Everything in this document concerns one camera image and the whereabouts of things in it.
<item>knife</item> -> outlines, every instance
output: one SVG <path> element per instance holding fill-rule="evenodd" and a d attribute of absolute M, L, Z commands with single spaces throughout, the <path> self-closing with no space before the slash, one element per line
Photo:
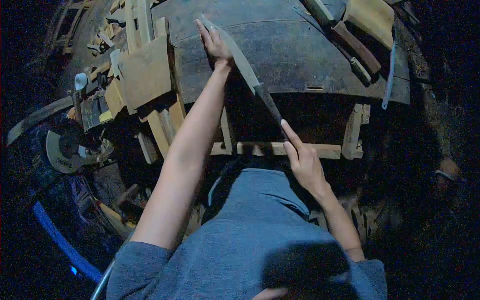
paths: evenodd
<path fill-rule="evenodd" d="M 280 115 L 280 112 L 278 111 L 278 108 L 276 107 L 276 104 L 273 101 L 272 96 L 268 92 L 265 85 L 258 81 L 257 76 L 253 72 L 252 66 L 248 63 L 247 58 L 245 57 L 245 55 L 243 55 L 237 43 L 235 43 L 235 41 L 231 38 L 231 36 L 228 33 L 225 32 L 225 30 L 216 26 L 210 20 L 208 20 L 204 16 L 204 14 L 201 15 L 200 21 L 202 21 L 202 23 L 207 28 L 207 30 L 214 28 L 218 31 L 220 38 L 232 52 L 232 56 L 235 61 L 235 64 L 237 65 L 237 68 L 239 69 L 241 75 L 247 82 L 247 85 L 252 91 L 253 95 L 256 97 L 259 97 L 262 100 L 262 102 L 265 104 L 270 114 L 274 117 L 275 123 L 278 125 L 278 127 L 282 132 L 283 138 L 286 141 L 288 141 L 289 139 L 287 137 L 287 134 L 283 130 L 282 124 L 281 124 L 282 116 Z"/>
<path fill-rule="evenodd" d="M 313 27 L 315 27 L 318 31 L 320 31 L 324 36 L 325 32 L 323 29 L 320 27 L 320 25 L 317 23 L 317 21 L 309 15 L 307 12 L 303 11 L 300 7 L 294 6 L 293 11 L 299 14 L 302 18 L 304 18 L 308 23 L 310 23 Z M 342 46 L 340 46 L 336 41 L 331 40 L 330 41 L 342 54 L 345 56 L 345 58 L 350 62 L 350 67 L 352 68 L 352 72 L 356 74 L 360 80 L 365 84 L 369 85 L 370 81 L 372 80 L 372 77 L 368 74 L 367 70 L 360 64 L 360 62 L 357 60 L 357 58 L 352 57 L 350 54 L 348 54 Z"/>
<path fill-rule="evenodd" d="M 353 52 L 370 74 L 377 73 L 381 65 L 373 54 L 350 31 L 343 21 L 337 21 L 320 0 L 303 0 L 307 10 L 333 38 Z"/>

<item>wooden block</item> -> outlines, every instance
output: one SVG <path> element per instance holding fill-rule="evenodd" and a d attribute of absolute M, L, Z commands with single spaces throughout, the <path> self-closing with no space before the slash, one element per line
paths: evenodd
<path fill-rule="evenodd" d="M 115 119 L 116 115 L 125 106 L 122 97 L 122 91 L 120 87 L 120 80 L 114 78 L 105 92 L 105 100 L 108 105 L 108 109 L 112 114 L 112 118 Z"/>
<path fill-rule="evenodd" d="M 329 26 L 335 21 L 332 14 L 320 0 L 304 0 L 304 5 L 312 16 L 322 26 Z"/>
<path fill-rule="evenodd" d="M 170 118 L 172 120 L 175 133 L 178 133 L 180 126 L 183 123 L 183 120 L 185 119 L 185 116 L 183 115 L 181 103 L 179 101 L 175 102 L 175 104 L 172 105 L 168 110 L 170 112 Z"/>
<path fill-rule="evenodd" d="M 137 138 L 140 142 L 140 147 L 142 147 L 142 152 L 144 153 L 147 164 L 153 164 L 158 159 L 158 154 L 156 153 L 152 139 L 143 135 L 141 132 L 137 133 Z"/>
<path fill-rule="evenodd" d="M 227 110 L 225 109 L 225 107 L 223 107 L 222 117 L 220 118 L 220 127 L 222 129 L 223 143 L 225 144 L 225 149 L 229 152 L 233 152 L 231 126 L 228 122 Z"/>
<path fill-rule="evenodd" d="M 94 81 L 96 79 L 97 74 L 102 74 L 102 73 L 108 71 L 110 69 L 110 66 L 111 66 L 110 61 L 104 62 L 101 66 L 96 68 L 95 71 L 93 71 L 90 74 L 90 81 Z"/>
<path fill-rule="evenodd" d="M 110 13 L 114 13 L 120 7 L 120 0 L 115 0 L 110 7 Z"/>
<path fill-rule="evenodd" d="M 332 28 L 332 36 L 336 38 L 341 45 L 351 49 L 356 54 L 355 57 L 360 60 L 370 74 L 373 75 L 380 70 L 381 65 L 377 59 L 364 44 L 348 31 L 343 21 L 338 22 L 338 24 Z"/>
<path fill-rule="evenodd" d="M 137 0 L 137 5 L 140 40 L 142 46 L 145 46 L 155 38 L 153 33 L 152 14 L 150 12 L 150 0 Z"/>
<path fill-rule="evenodd" d="M 125 97 L 133 108 L 171 91 L 167 37 L 159 36 L 128 57 L 121 56 L 119 69 L 123 74 Z"/>
<path fill-rule="evenodd" d="M 343 21 L 352 23 L 391 51 L 394 18 L 393 9 L 384 0 L 348 0 Z"/>
<path fill-rule="evenodd" d="M 306 144 L 317 151 L 319 158 L 340 159 L 341 147 L 340 145 L 327 145 L 327 144 Z M 271 149 L 273 155 L 287 155 L 283 143 L 261 143 L 261 142 L 238 142 L 237 152 L 243 154 L 245 147 L 253 147 L 252 154 L 256 156 L 263 156 L 265 153 L 262 149 Z"/>
<path fill-rule="evenodd" d="M 362 104 L 355 104 L 353 112 L 345 128 L 345 135 L 343 137 L 342 154 L 346 159 L 354 159 L 357 151 L 357 143 L 360 134 L 360 125 L 362 120 Z"/>
<path fill-rule="evenodd" d="M 164 125 L 162 124 L 162 118 L 158 111 L 152 111 L 148 116 L 148 124 L 152 129 L 153 136 L 155 137 L 156 144 L 160 149 L 160 153 L 163 159 L 167 158 L 168 150 L 170 149 L 170 142 L 168 140 L 168 133 Z"/>
<path fill-rule="evenodd" d="M 228 151 L 225 147 L 225 143 L 213 143 L 212 151 L 210 155 L 231 155 L 232 152 Z"/>
<path fill-rule="evenodd" d="M 370 105 L 364 104 L 362 106 L 361 123 L 368 124 L 369 120 L 370 120 Z"/>

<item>person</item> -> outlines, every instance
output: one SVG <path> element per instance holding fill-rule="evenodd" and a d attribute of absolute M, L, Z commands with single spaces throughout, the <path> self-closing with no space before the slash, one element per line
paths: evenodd
<path fill-rule="evenodd" d="M 284 172 L 245 168 L 218 214 L 180 245 L 234 67 L 218 31 L 196 23 L 214 71 L 170 147 L 130 242 L 116 255 L 107 298 L 386 299 L 382 262 L 365 260 L 315 150 L 285 120 L 291 171 L 322 207 L 331 234 L 305 221 L 309 210 Z"/>

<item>wood scrap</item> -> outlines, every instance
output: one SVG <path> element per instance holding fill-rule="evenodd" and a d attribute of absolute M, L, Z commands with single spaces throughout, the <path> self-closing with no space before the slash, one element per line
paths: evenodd
<path fill-rule="evenodd" d="M 383 0 L 348 0 L 343 21 L 360 28 L 391 51 L 394 18 L 393 9 Z"/>
<path fill-rule="evenodd" d="M 113 47 L 114 44 L 112 40 L 108 37 L 108 34 L 104 30 L 100 30 L 97 35 L 105 42 L 105 44 L 107 44 L 109 47 Z"/>
<path fill-rule="evenodd" d="M 140 147 L 142 148 L 147 164 L 150 165 L 156 162 L 158 160 L 158 154 L 156 153 L 152 139 L 141 132 L 137 133 L 137 138 L 140 142 Z"/>
<path fill-rule="evenodd" d="M 31 113 L 10 129 L 7 134 L 7 146 L 11 145 L 22 133 L 37 125 L 40 121 L 70 106 L 73 106 L 73 99 L 72 96 L 67 96 Z"/>
<path fill-rule="evenodd" d="M 317 151 L 319 158 L 340 159 L 340 145 L 327 144 L 306 144 Z M 252 155 L 264 156 L 266 154 L 287 155 L 282 142 L 264 143 L 264 142 L 238 142 L 238 154 L 246 153 L 249 148 L 252 149 Z"/>
<path fill-rule="evenodd" d="M 102 65 L 100 65 L 98 68 L 96 68 L 91 74 L 90 74 L 90 81 L 94 81 L 97 78 L 98 74 L 102 74 L 110 69 L 110 61 L 104 62 Z"/>
<path fill-rule="evenodd" d="M 114 0 L 110 7 L 110 13 L 114 13 L 120 7 L 120 0 Z"/>
<path fill-rule="evenodd" d="M 105 213 L 105 216 L 108 218 L 109 222 L 112 224 L 115 230 L 120 234 L 120 236 L 122 236 L 122 238 L 126 239 L 135 229 L 135 224 L 131 222 L 126 222 L 124 224 L 122 221 L 122 217 L 110 207 L 106 206 L 103 203 L 100 203 L 100 208 Z"/>
<path fill-rule="evenodd" d="M 116 115 L 125 106 L 122 91 L 120 87 L 120 80 L 114 78 L 105 92 L 105 100 L 108 105 L 108 109 L 112 114 L 112 118 L 115 119 Z"/>
<path fill-rule="evenodd" d="M 125 98 L 133 108 L 171 91 L 167 37 L 159 36 L 129 56 L 121 56 L 119 70 L 123 75 Z"/>

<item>knife handle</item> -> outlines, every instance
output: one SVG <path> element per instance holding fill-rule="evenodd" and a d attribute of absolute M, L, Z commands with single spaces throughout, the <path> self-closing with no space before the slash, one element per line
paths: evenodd
<path fill-rule="evenodd" d="M 348 31 L 343 21 L 338 22 L 337 25 L 332 28 L 332 36 L 355 52 L 355 56 L 367 67 L 370 74 L 373 75 L 380 70 L 381 65 L 377 59 L 362 42 Z"/>

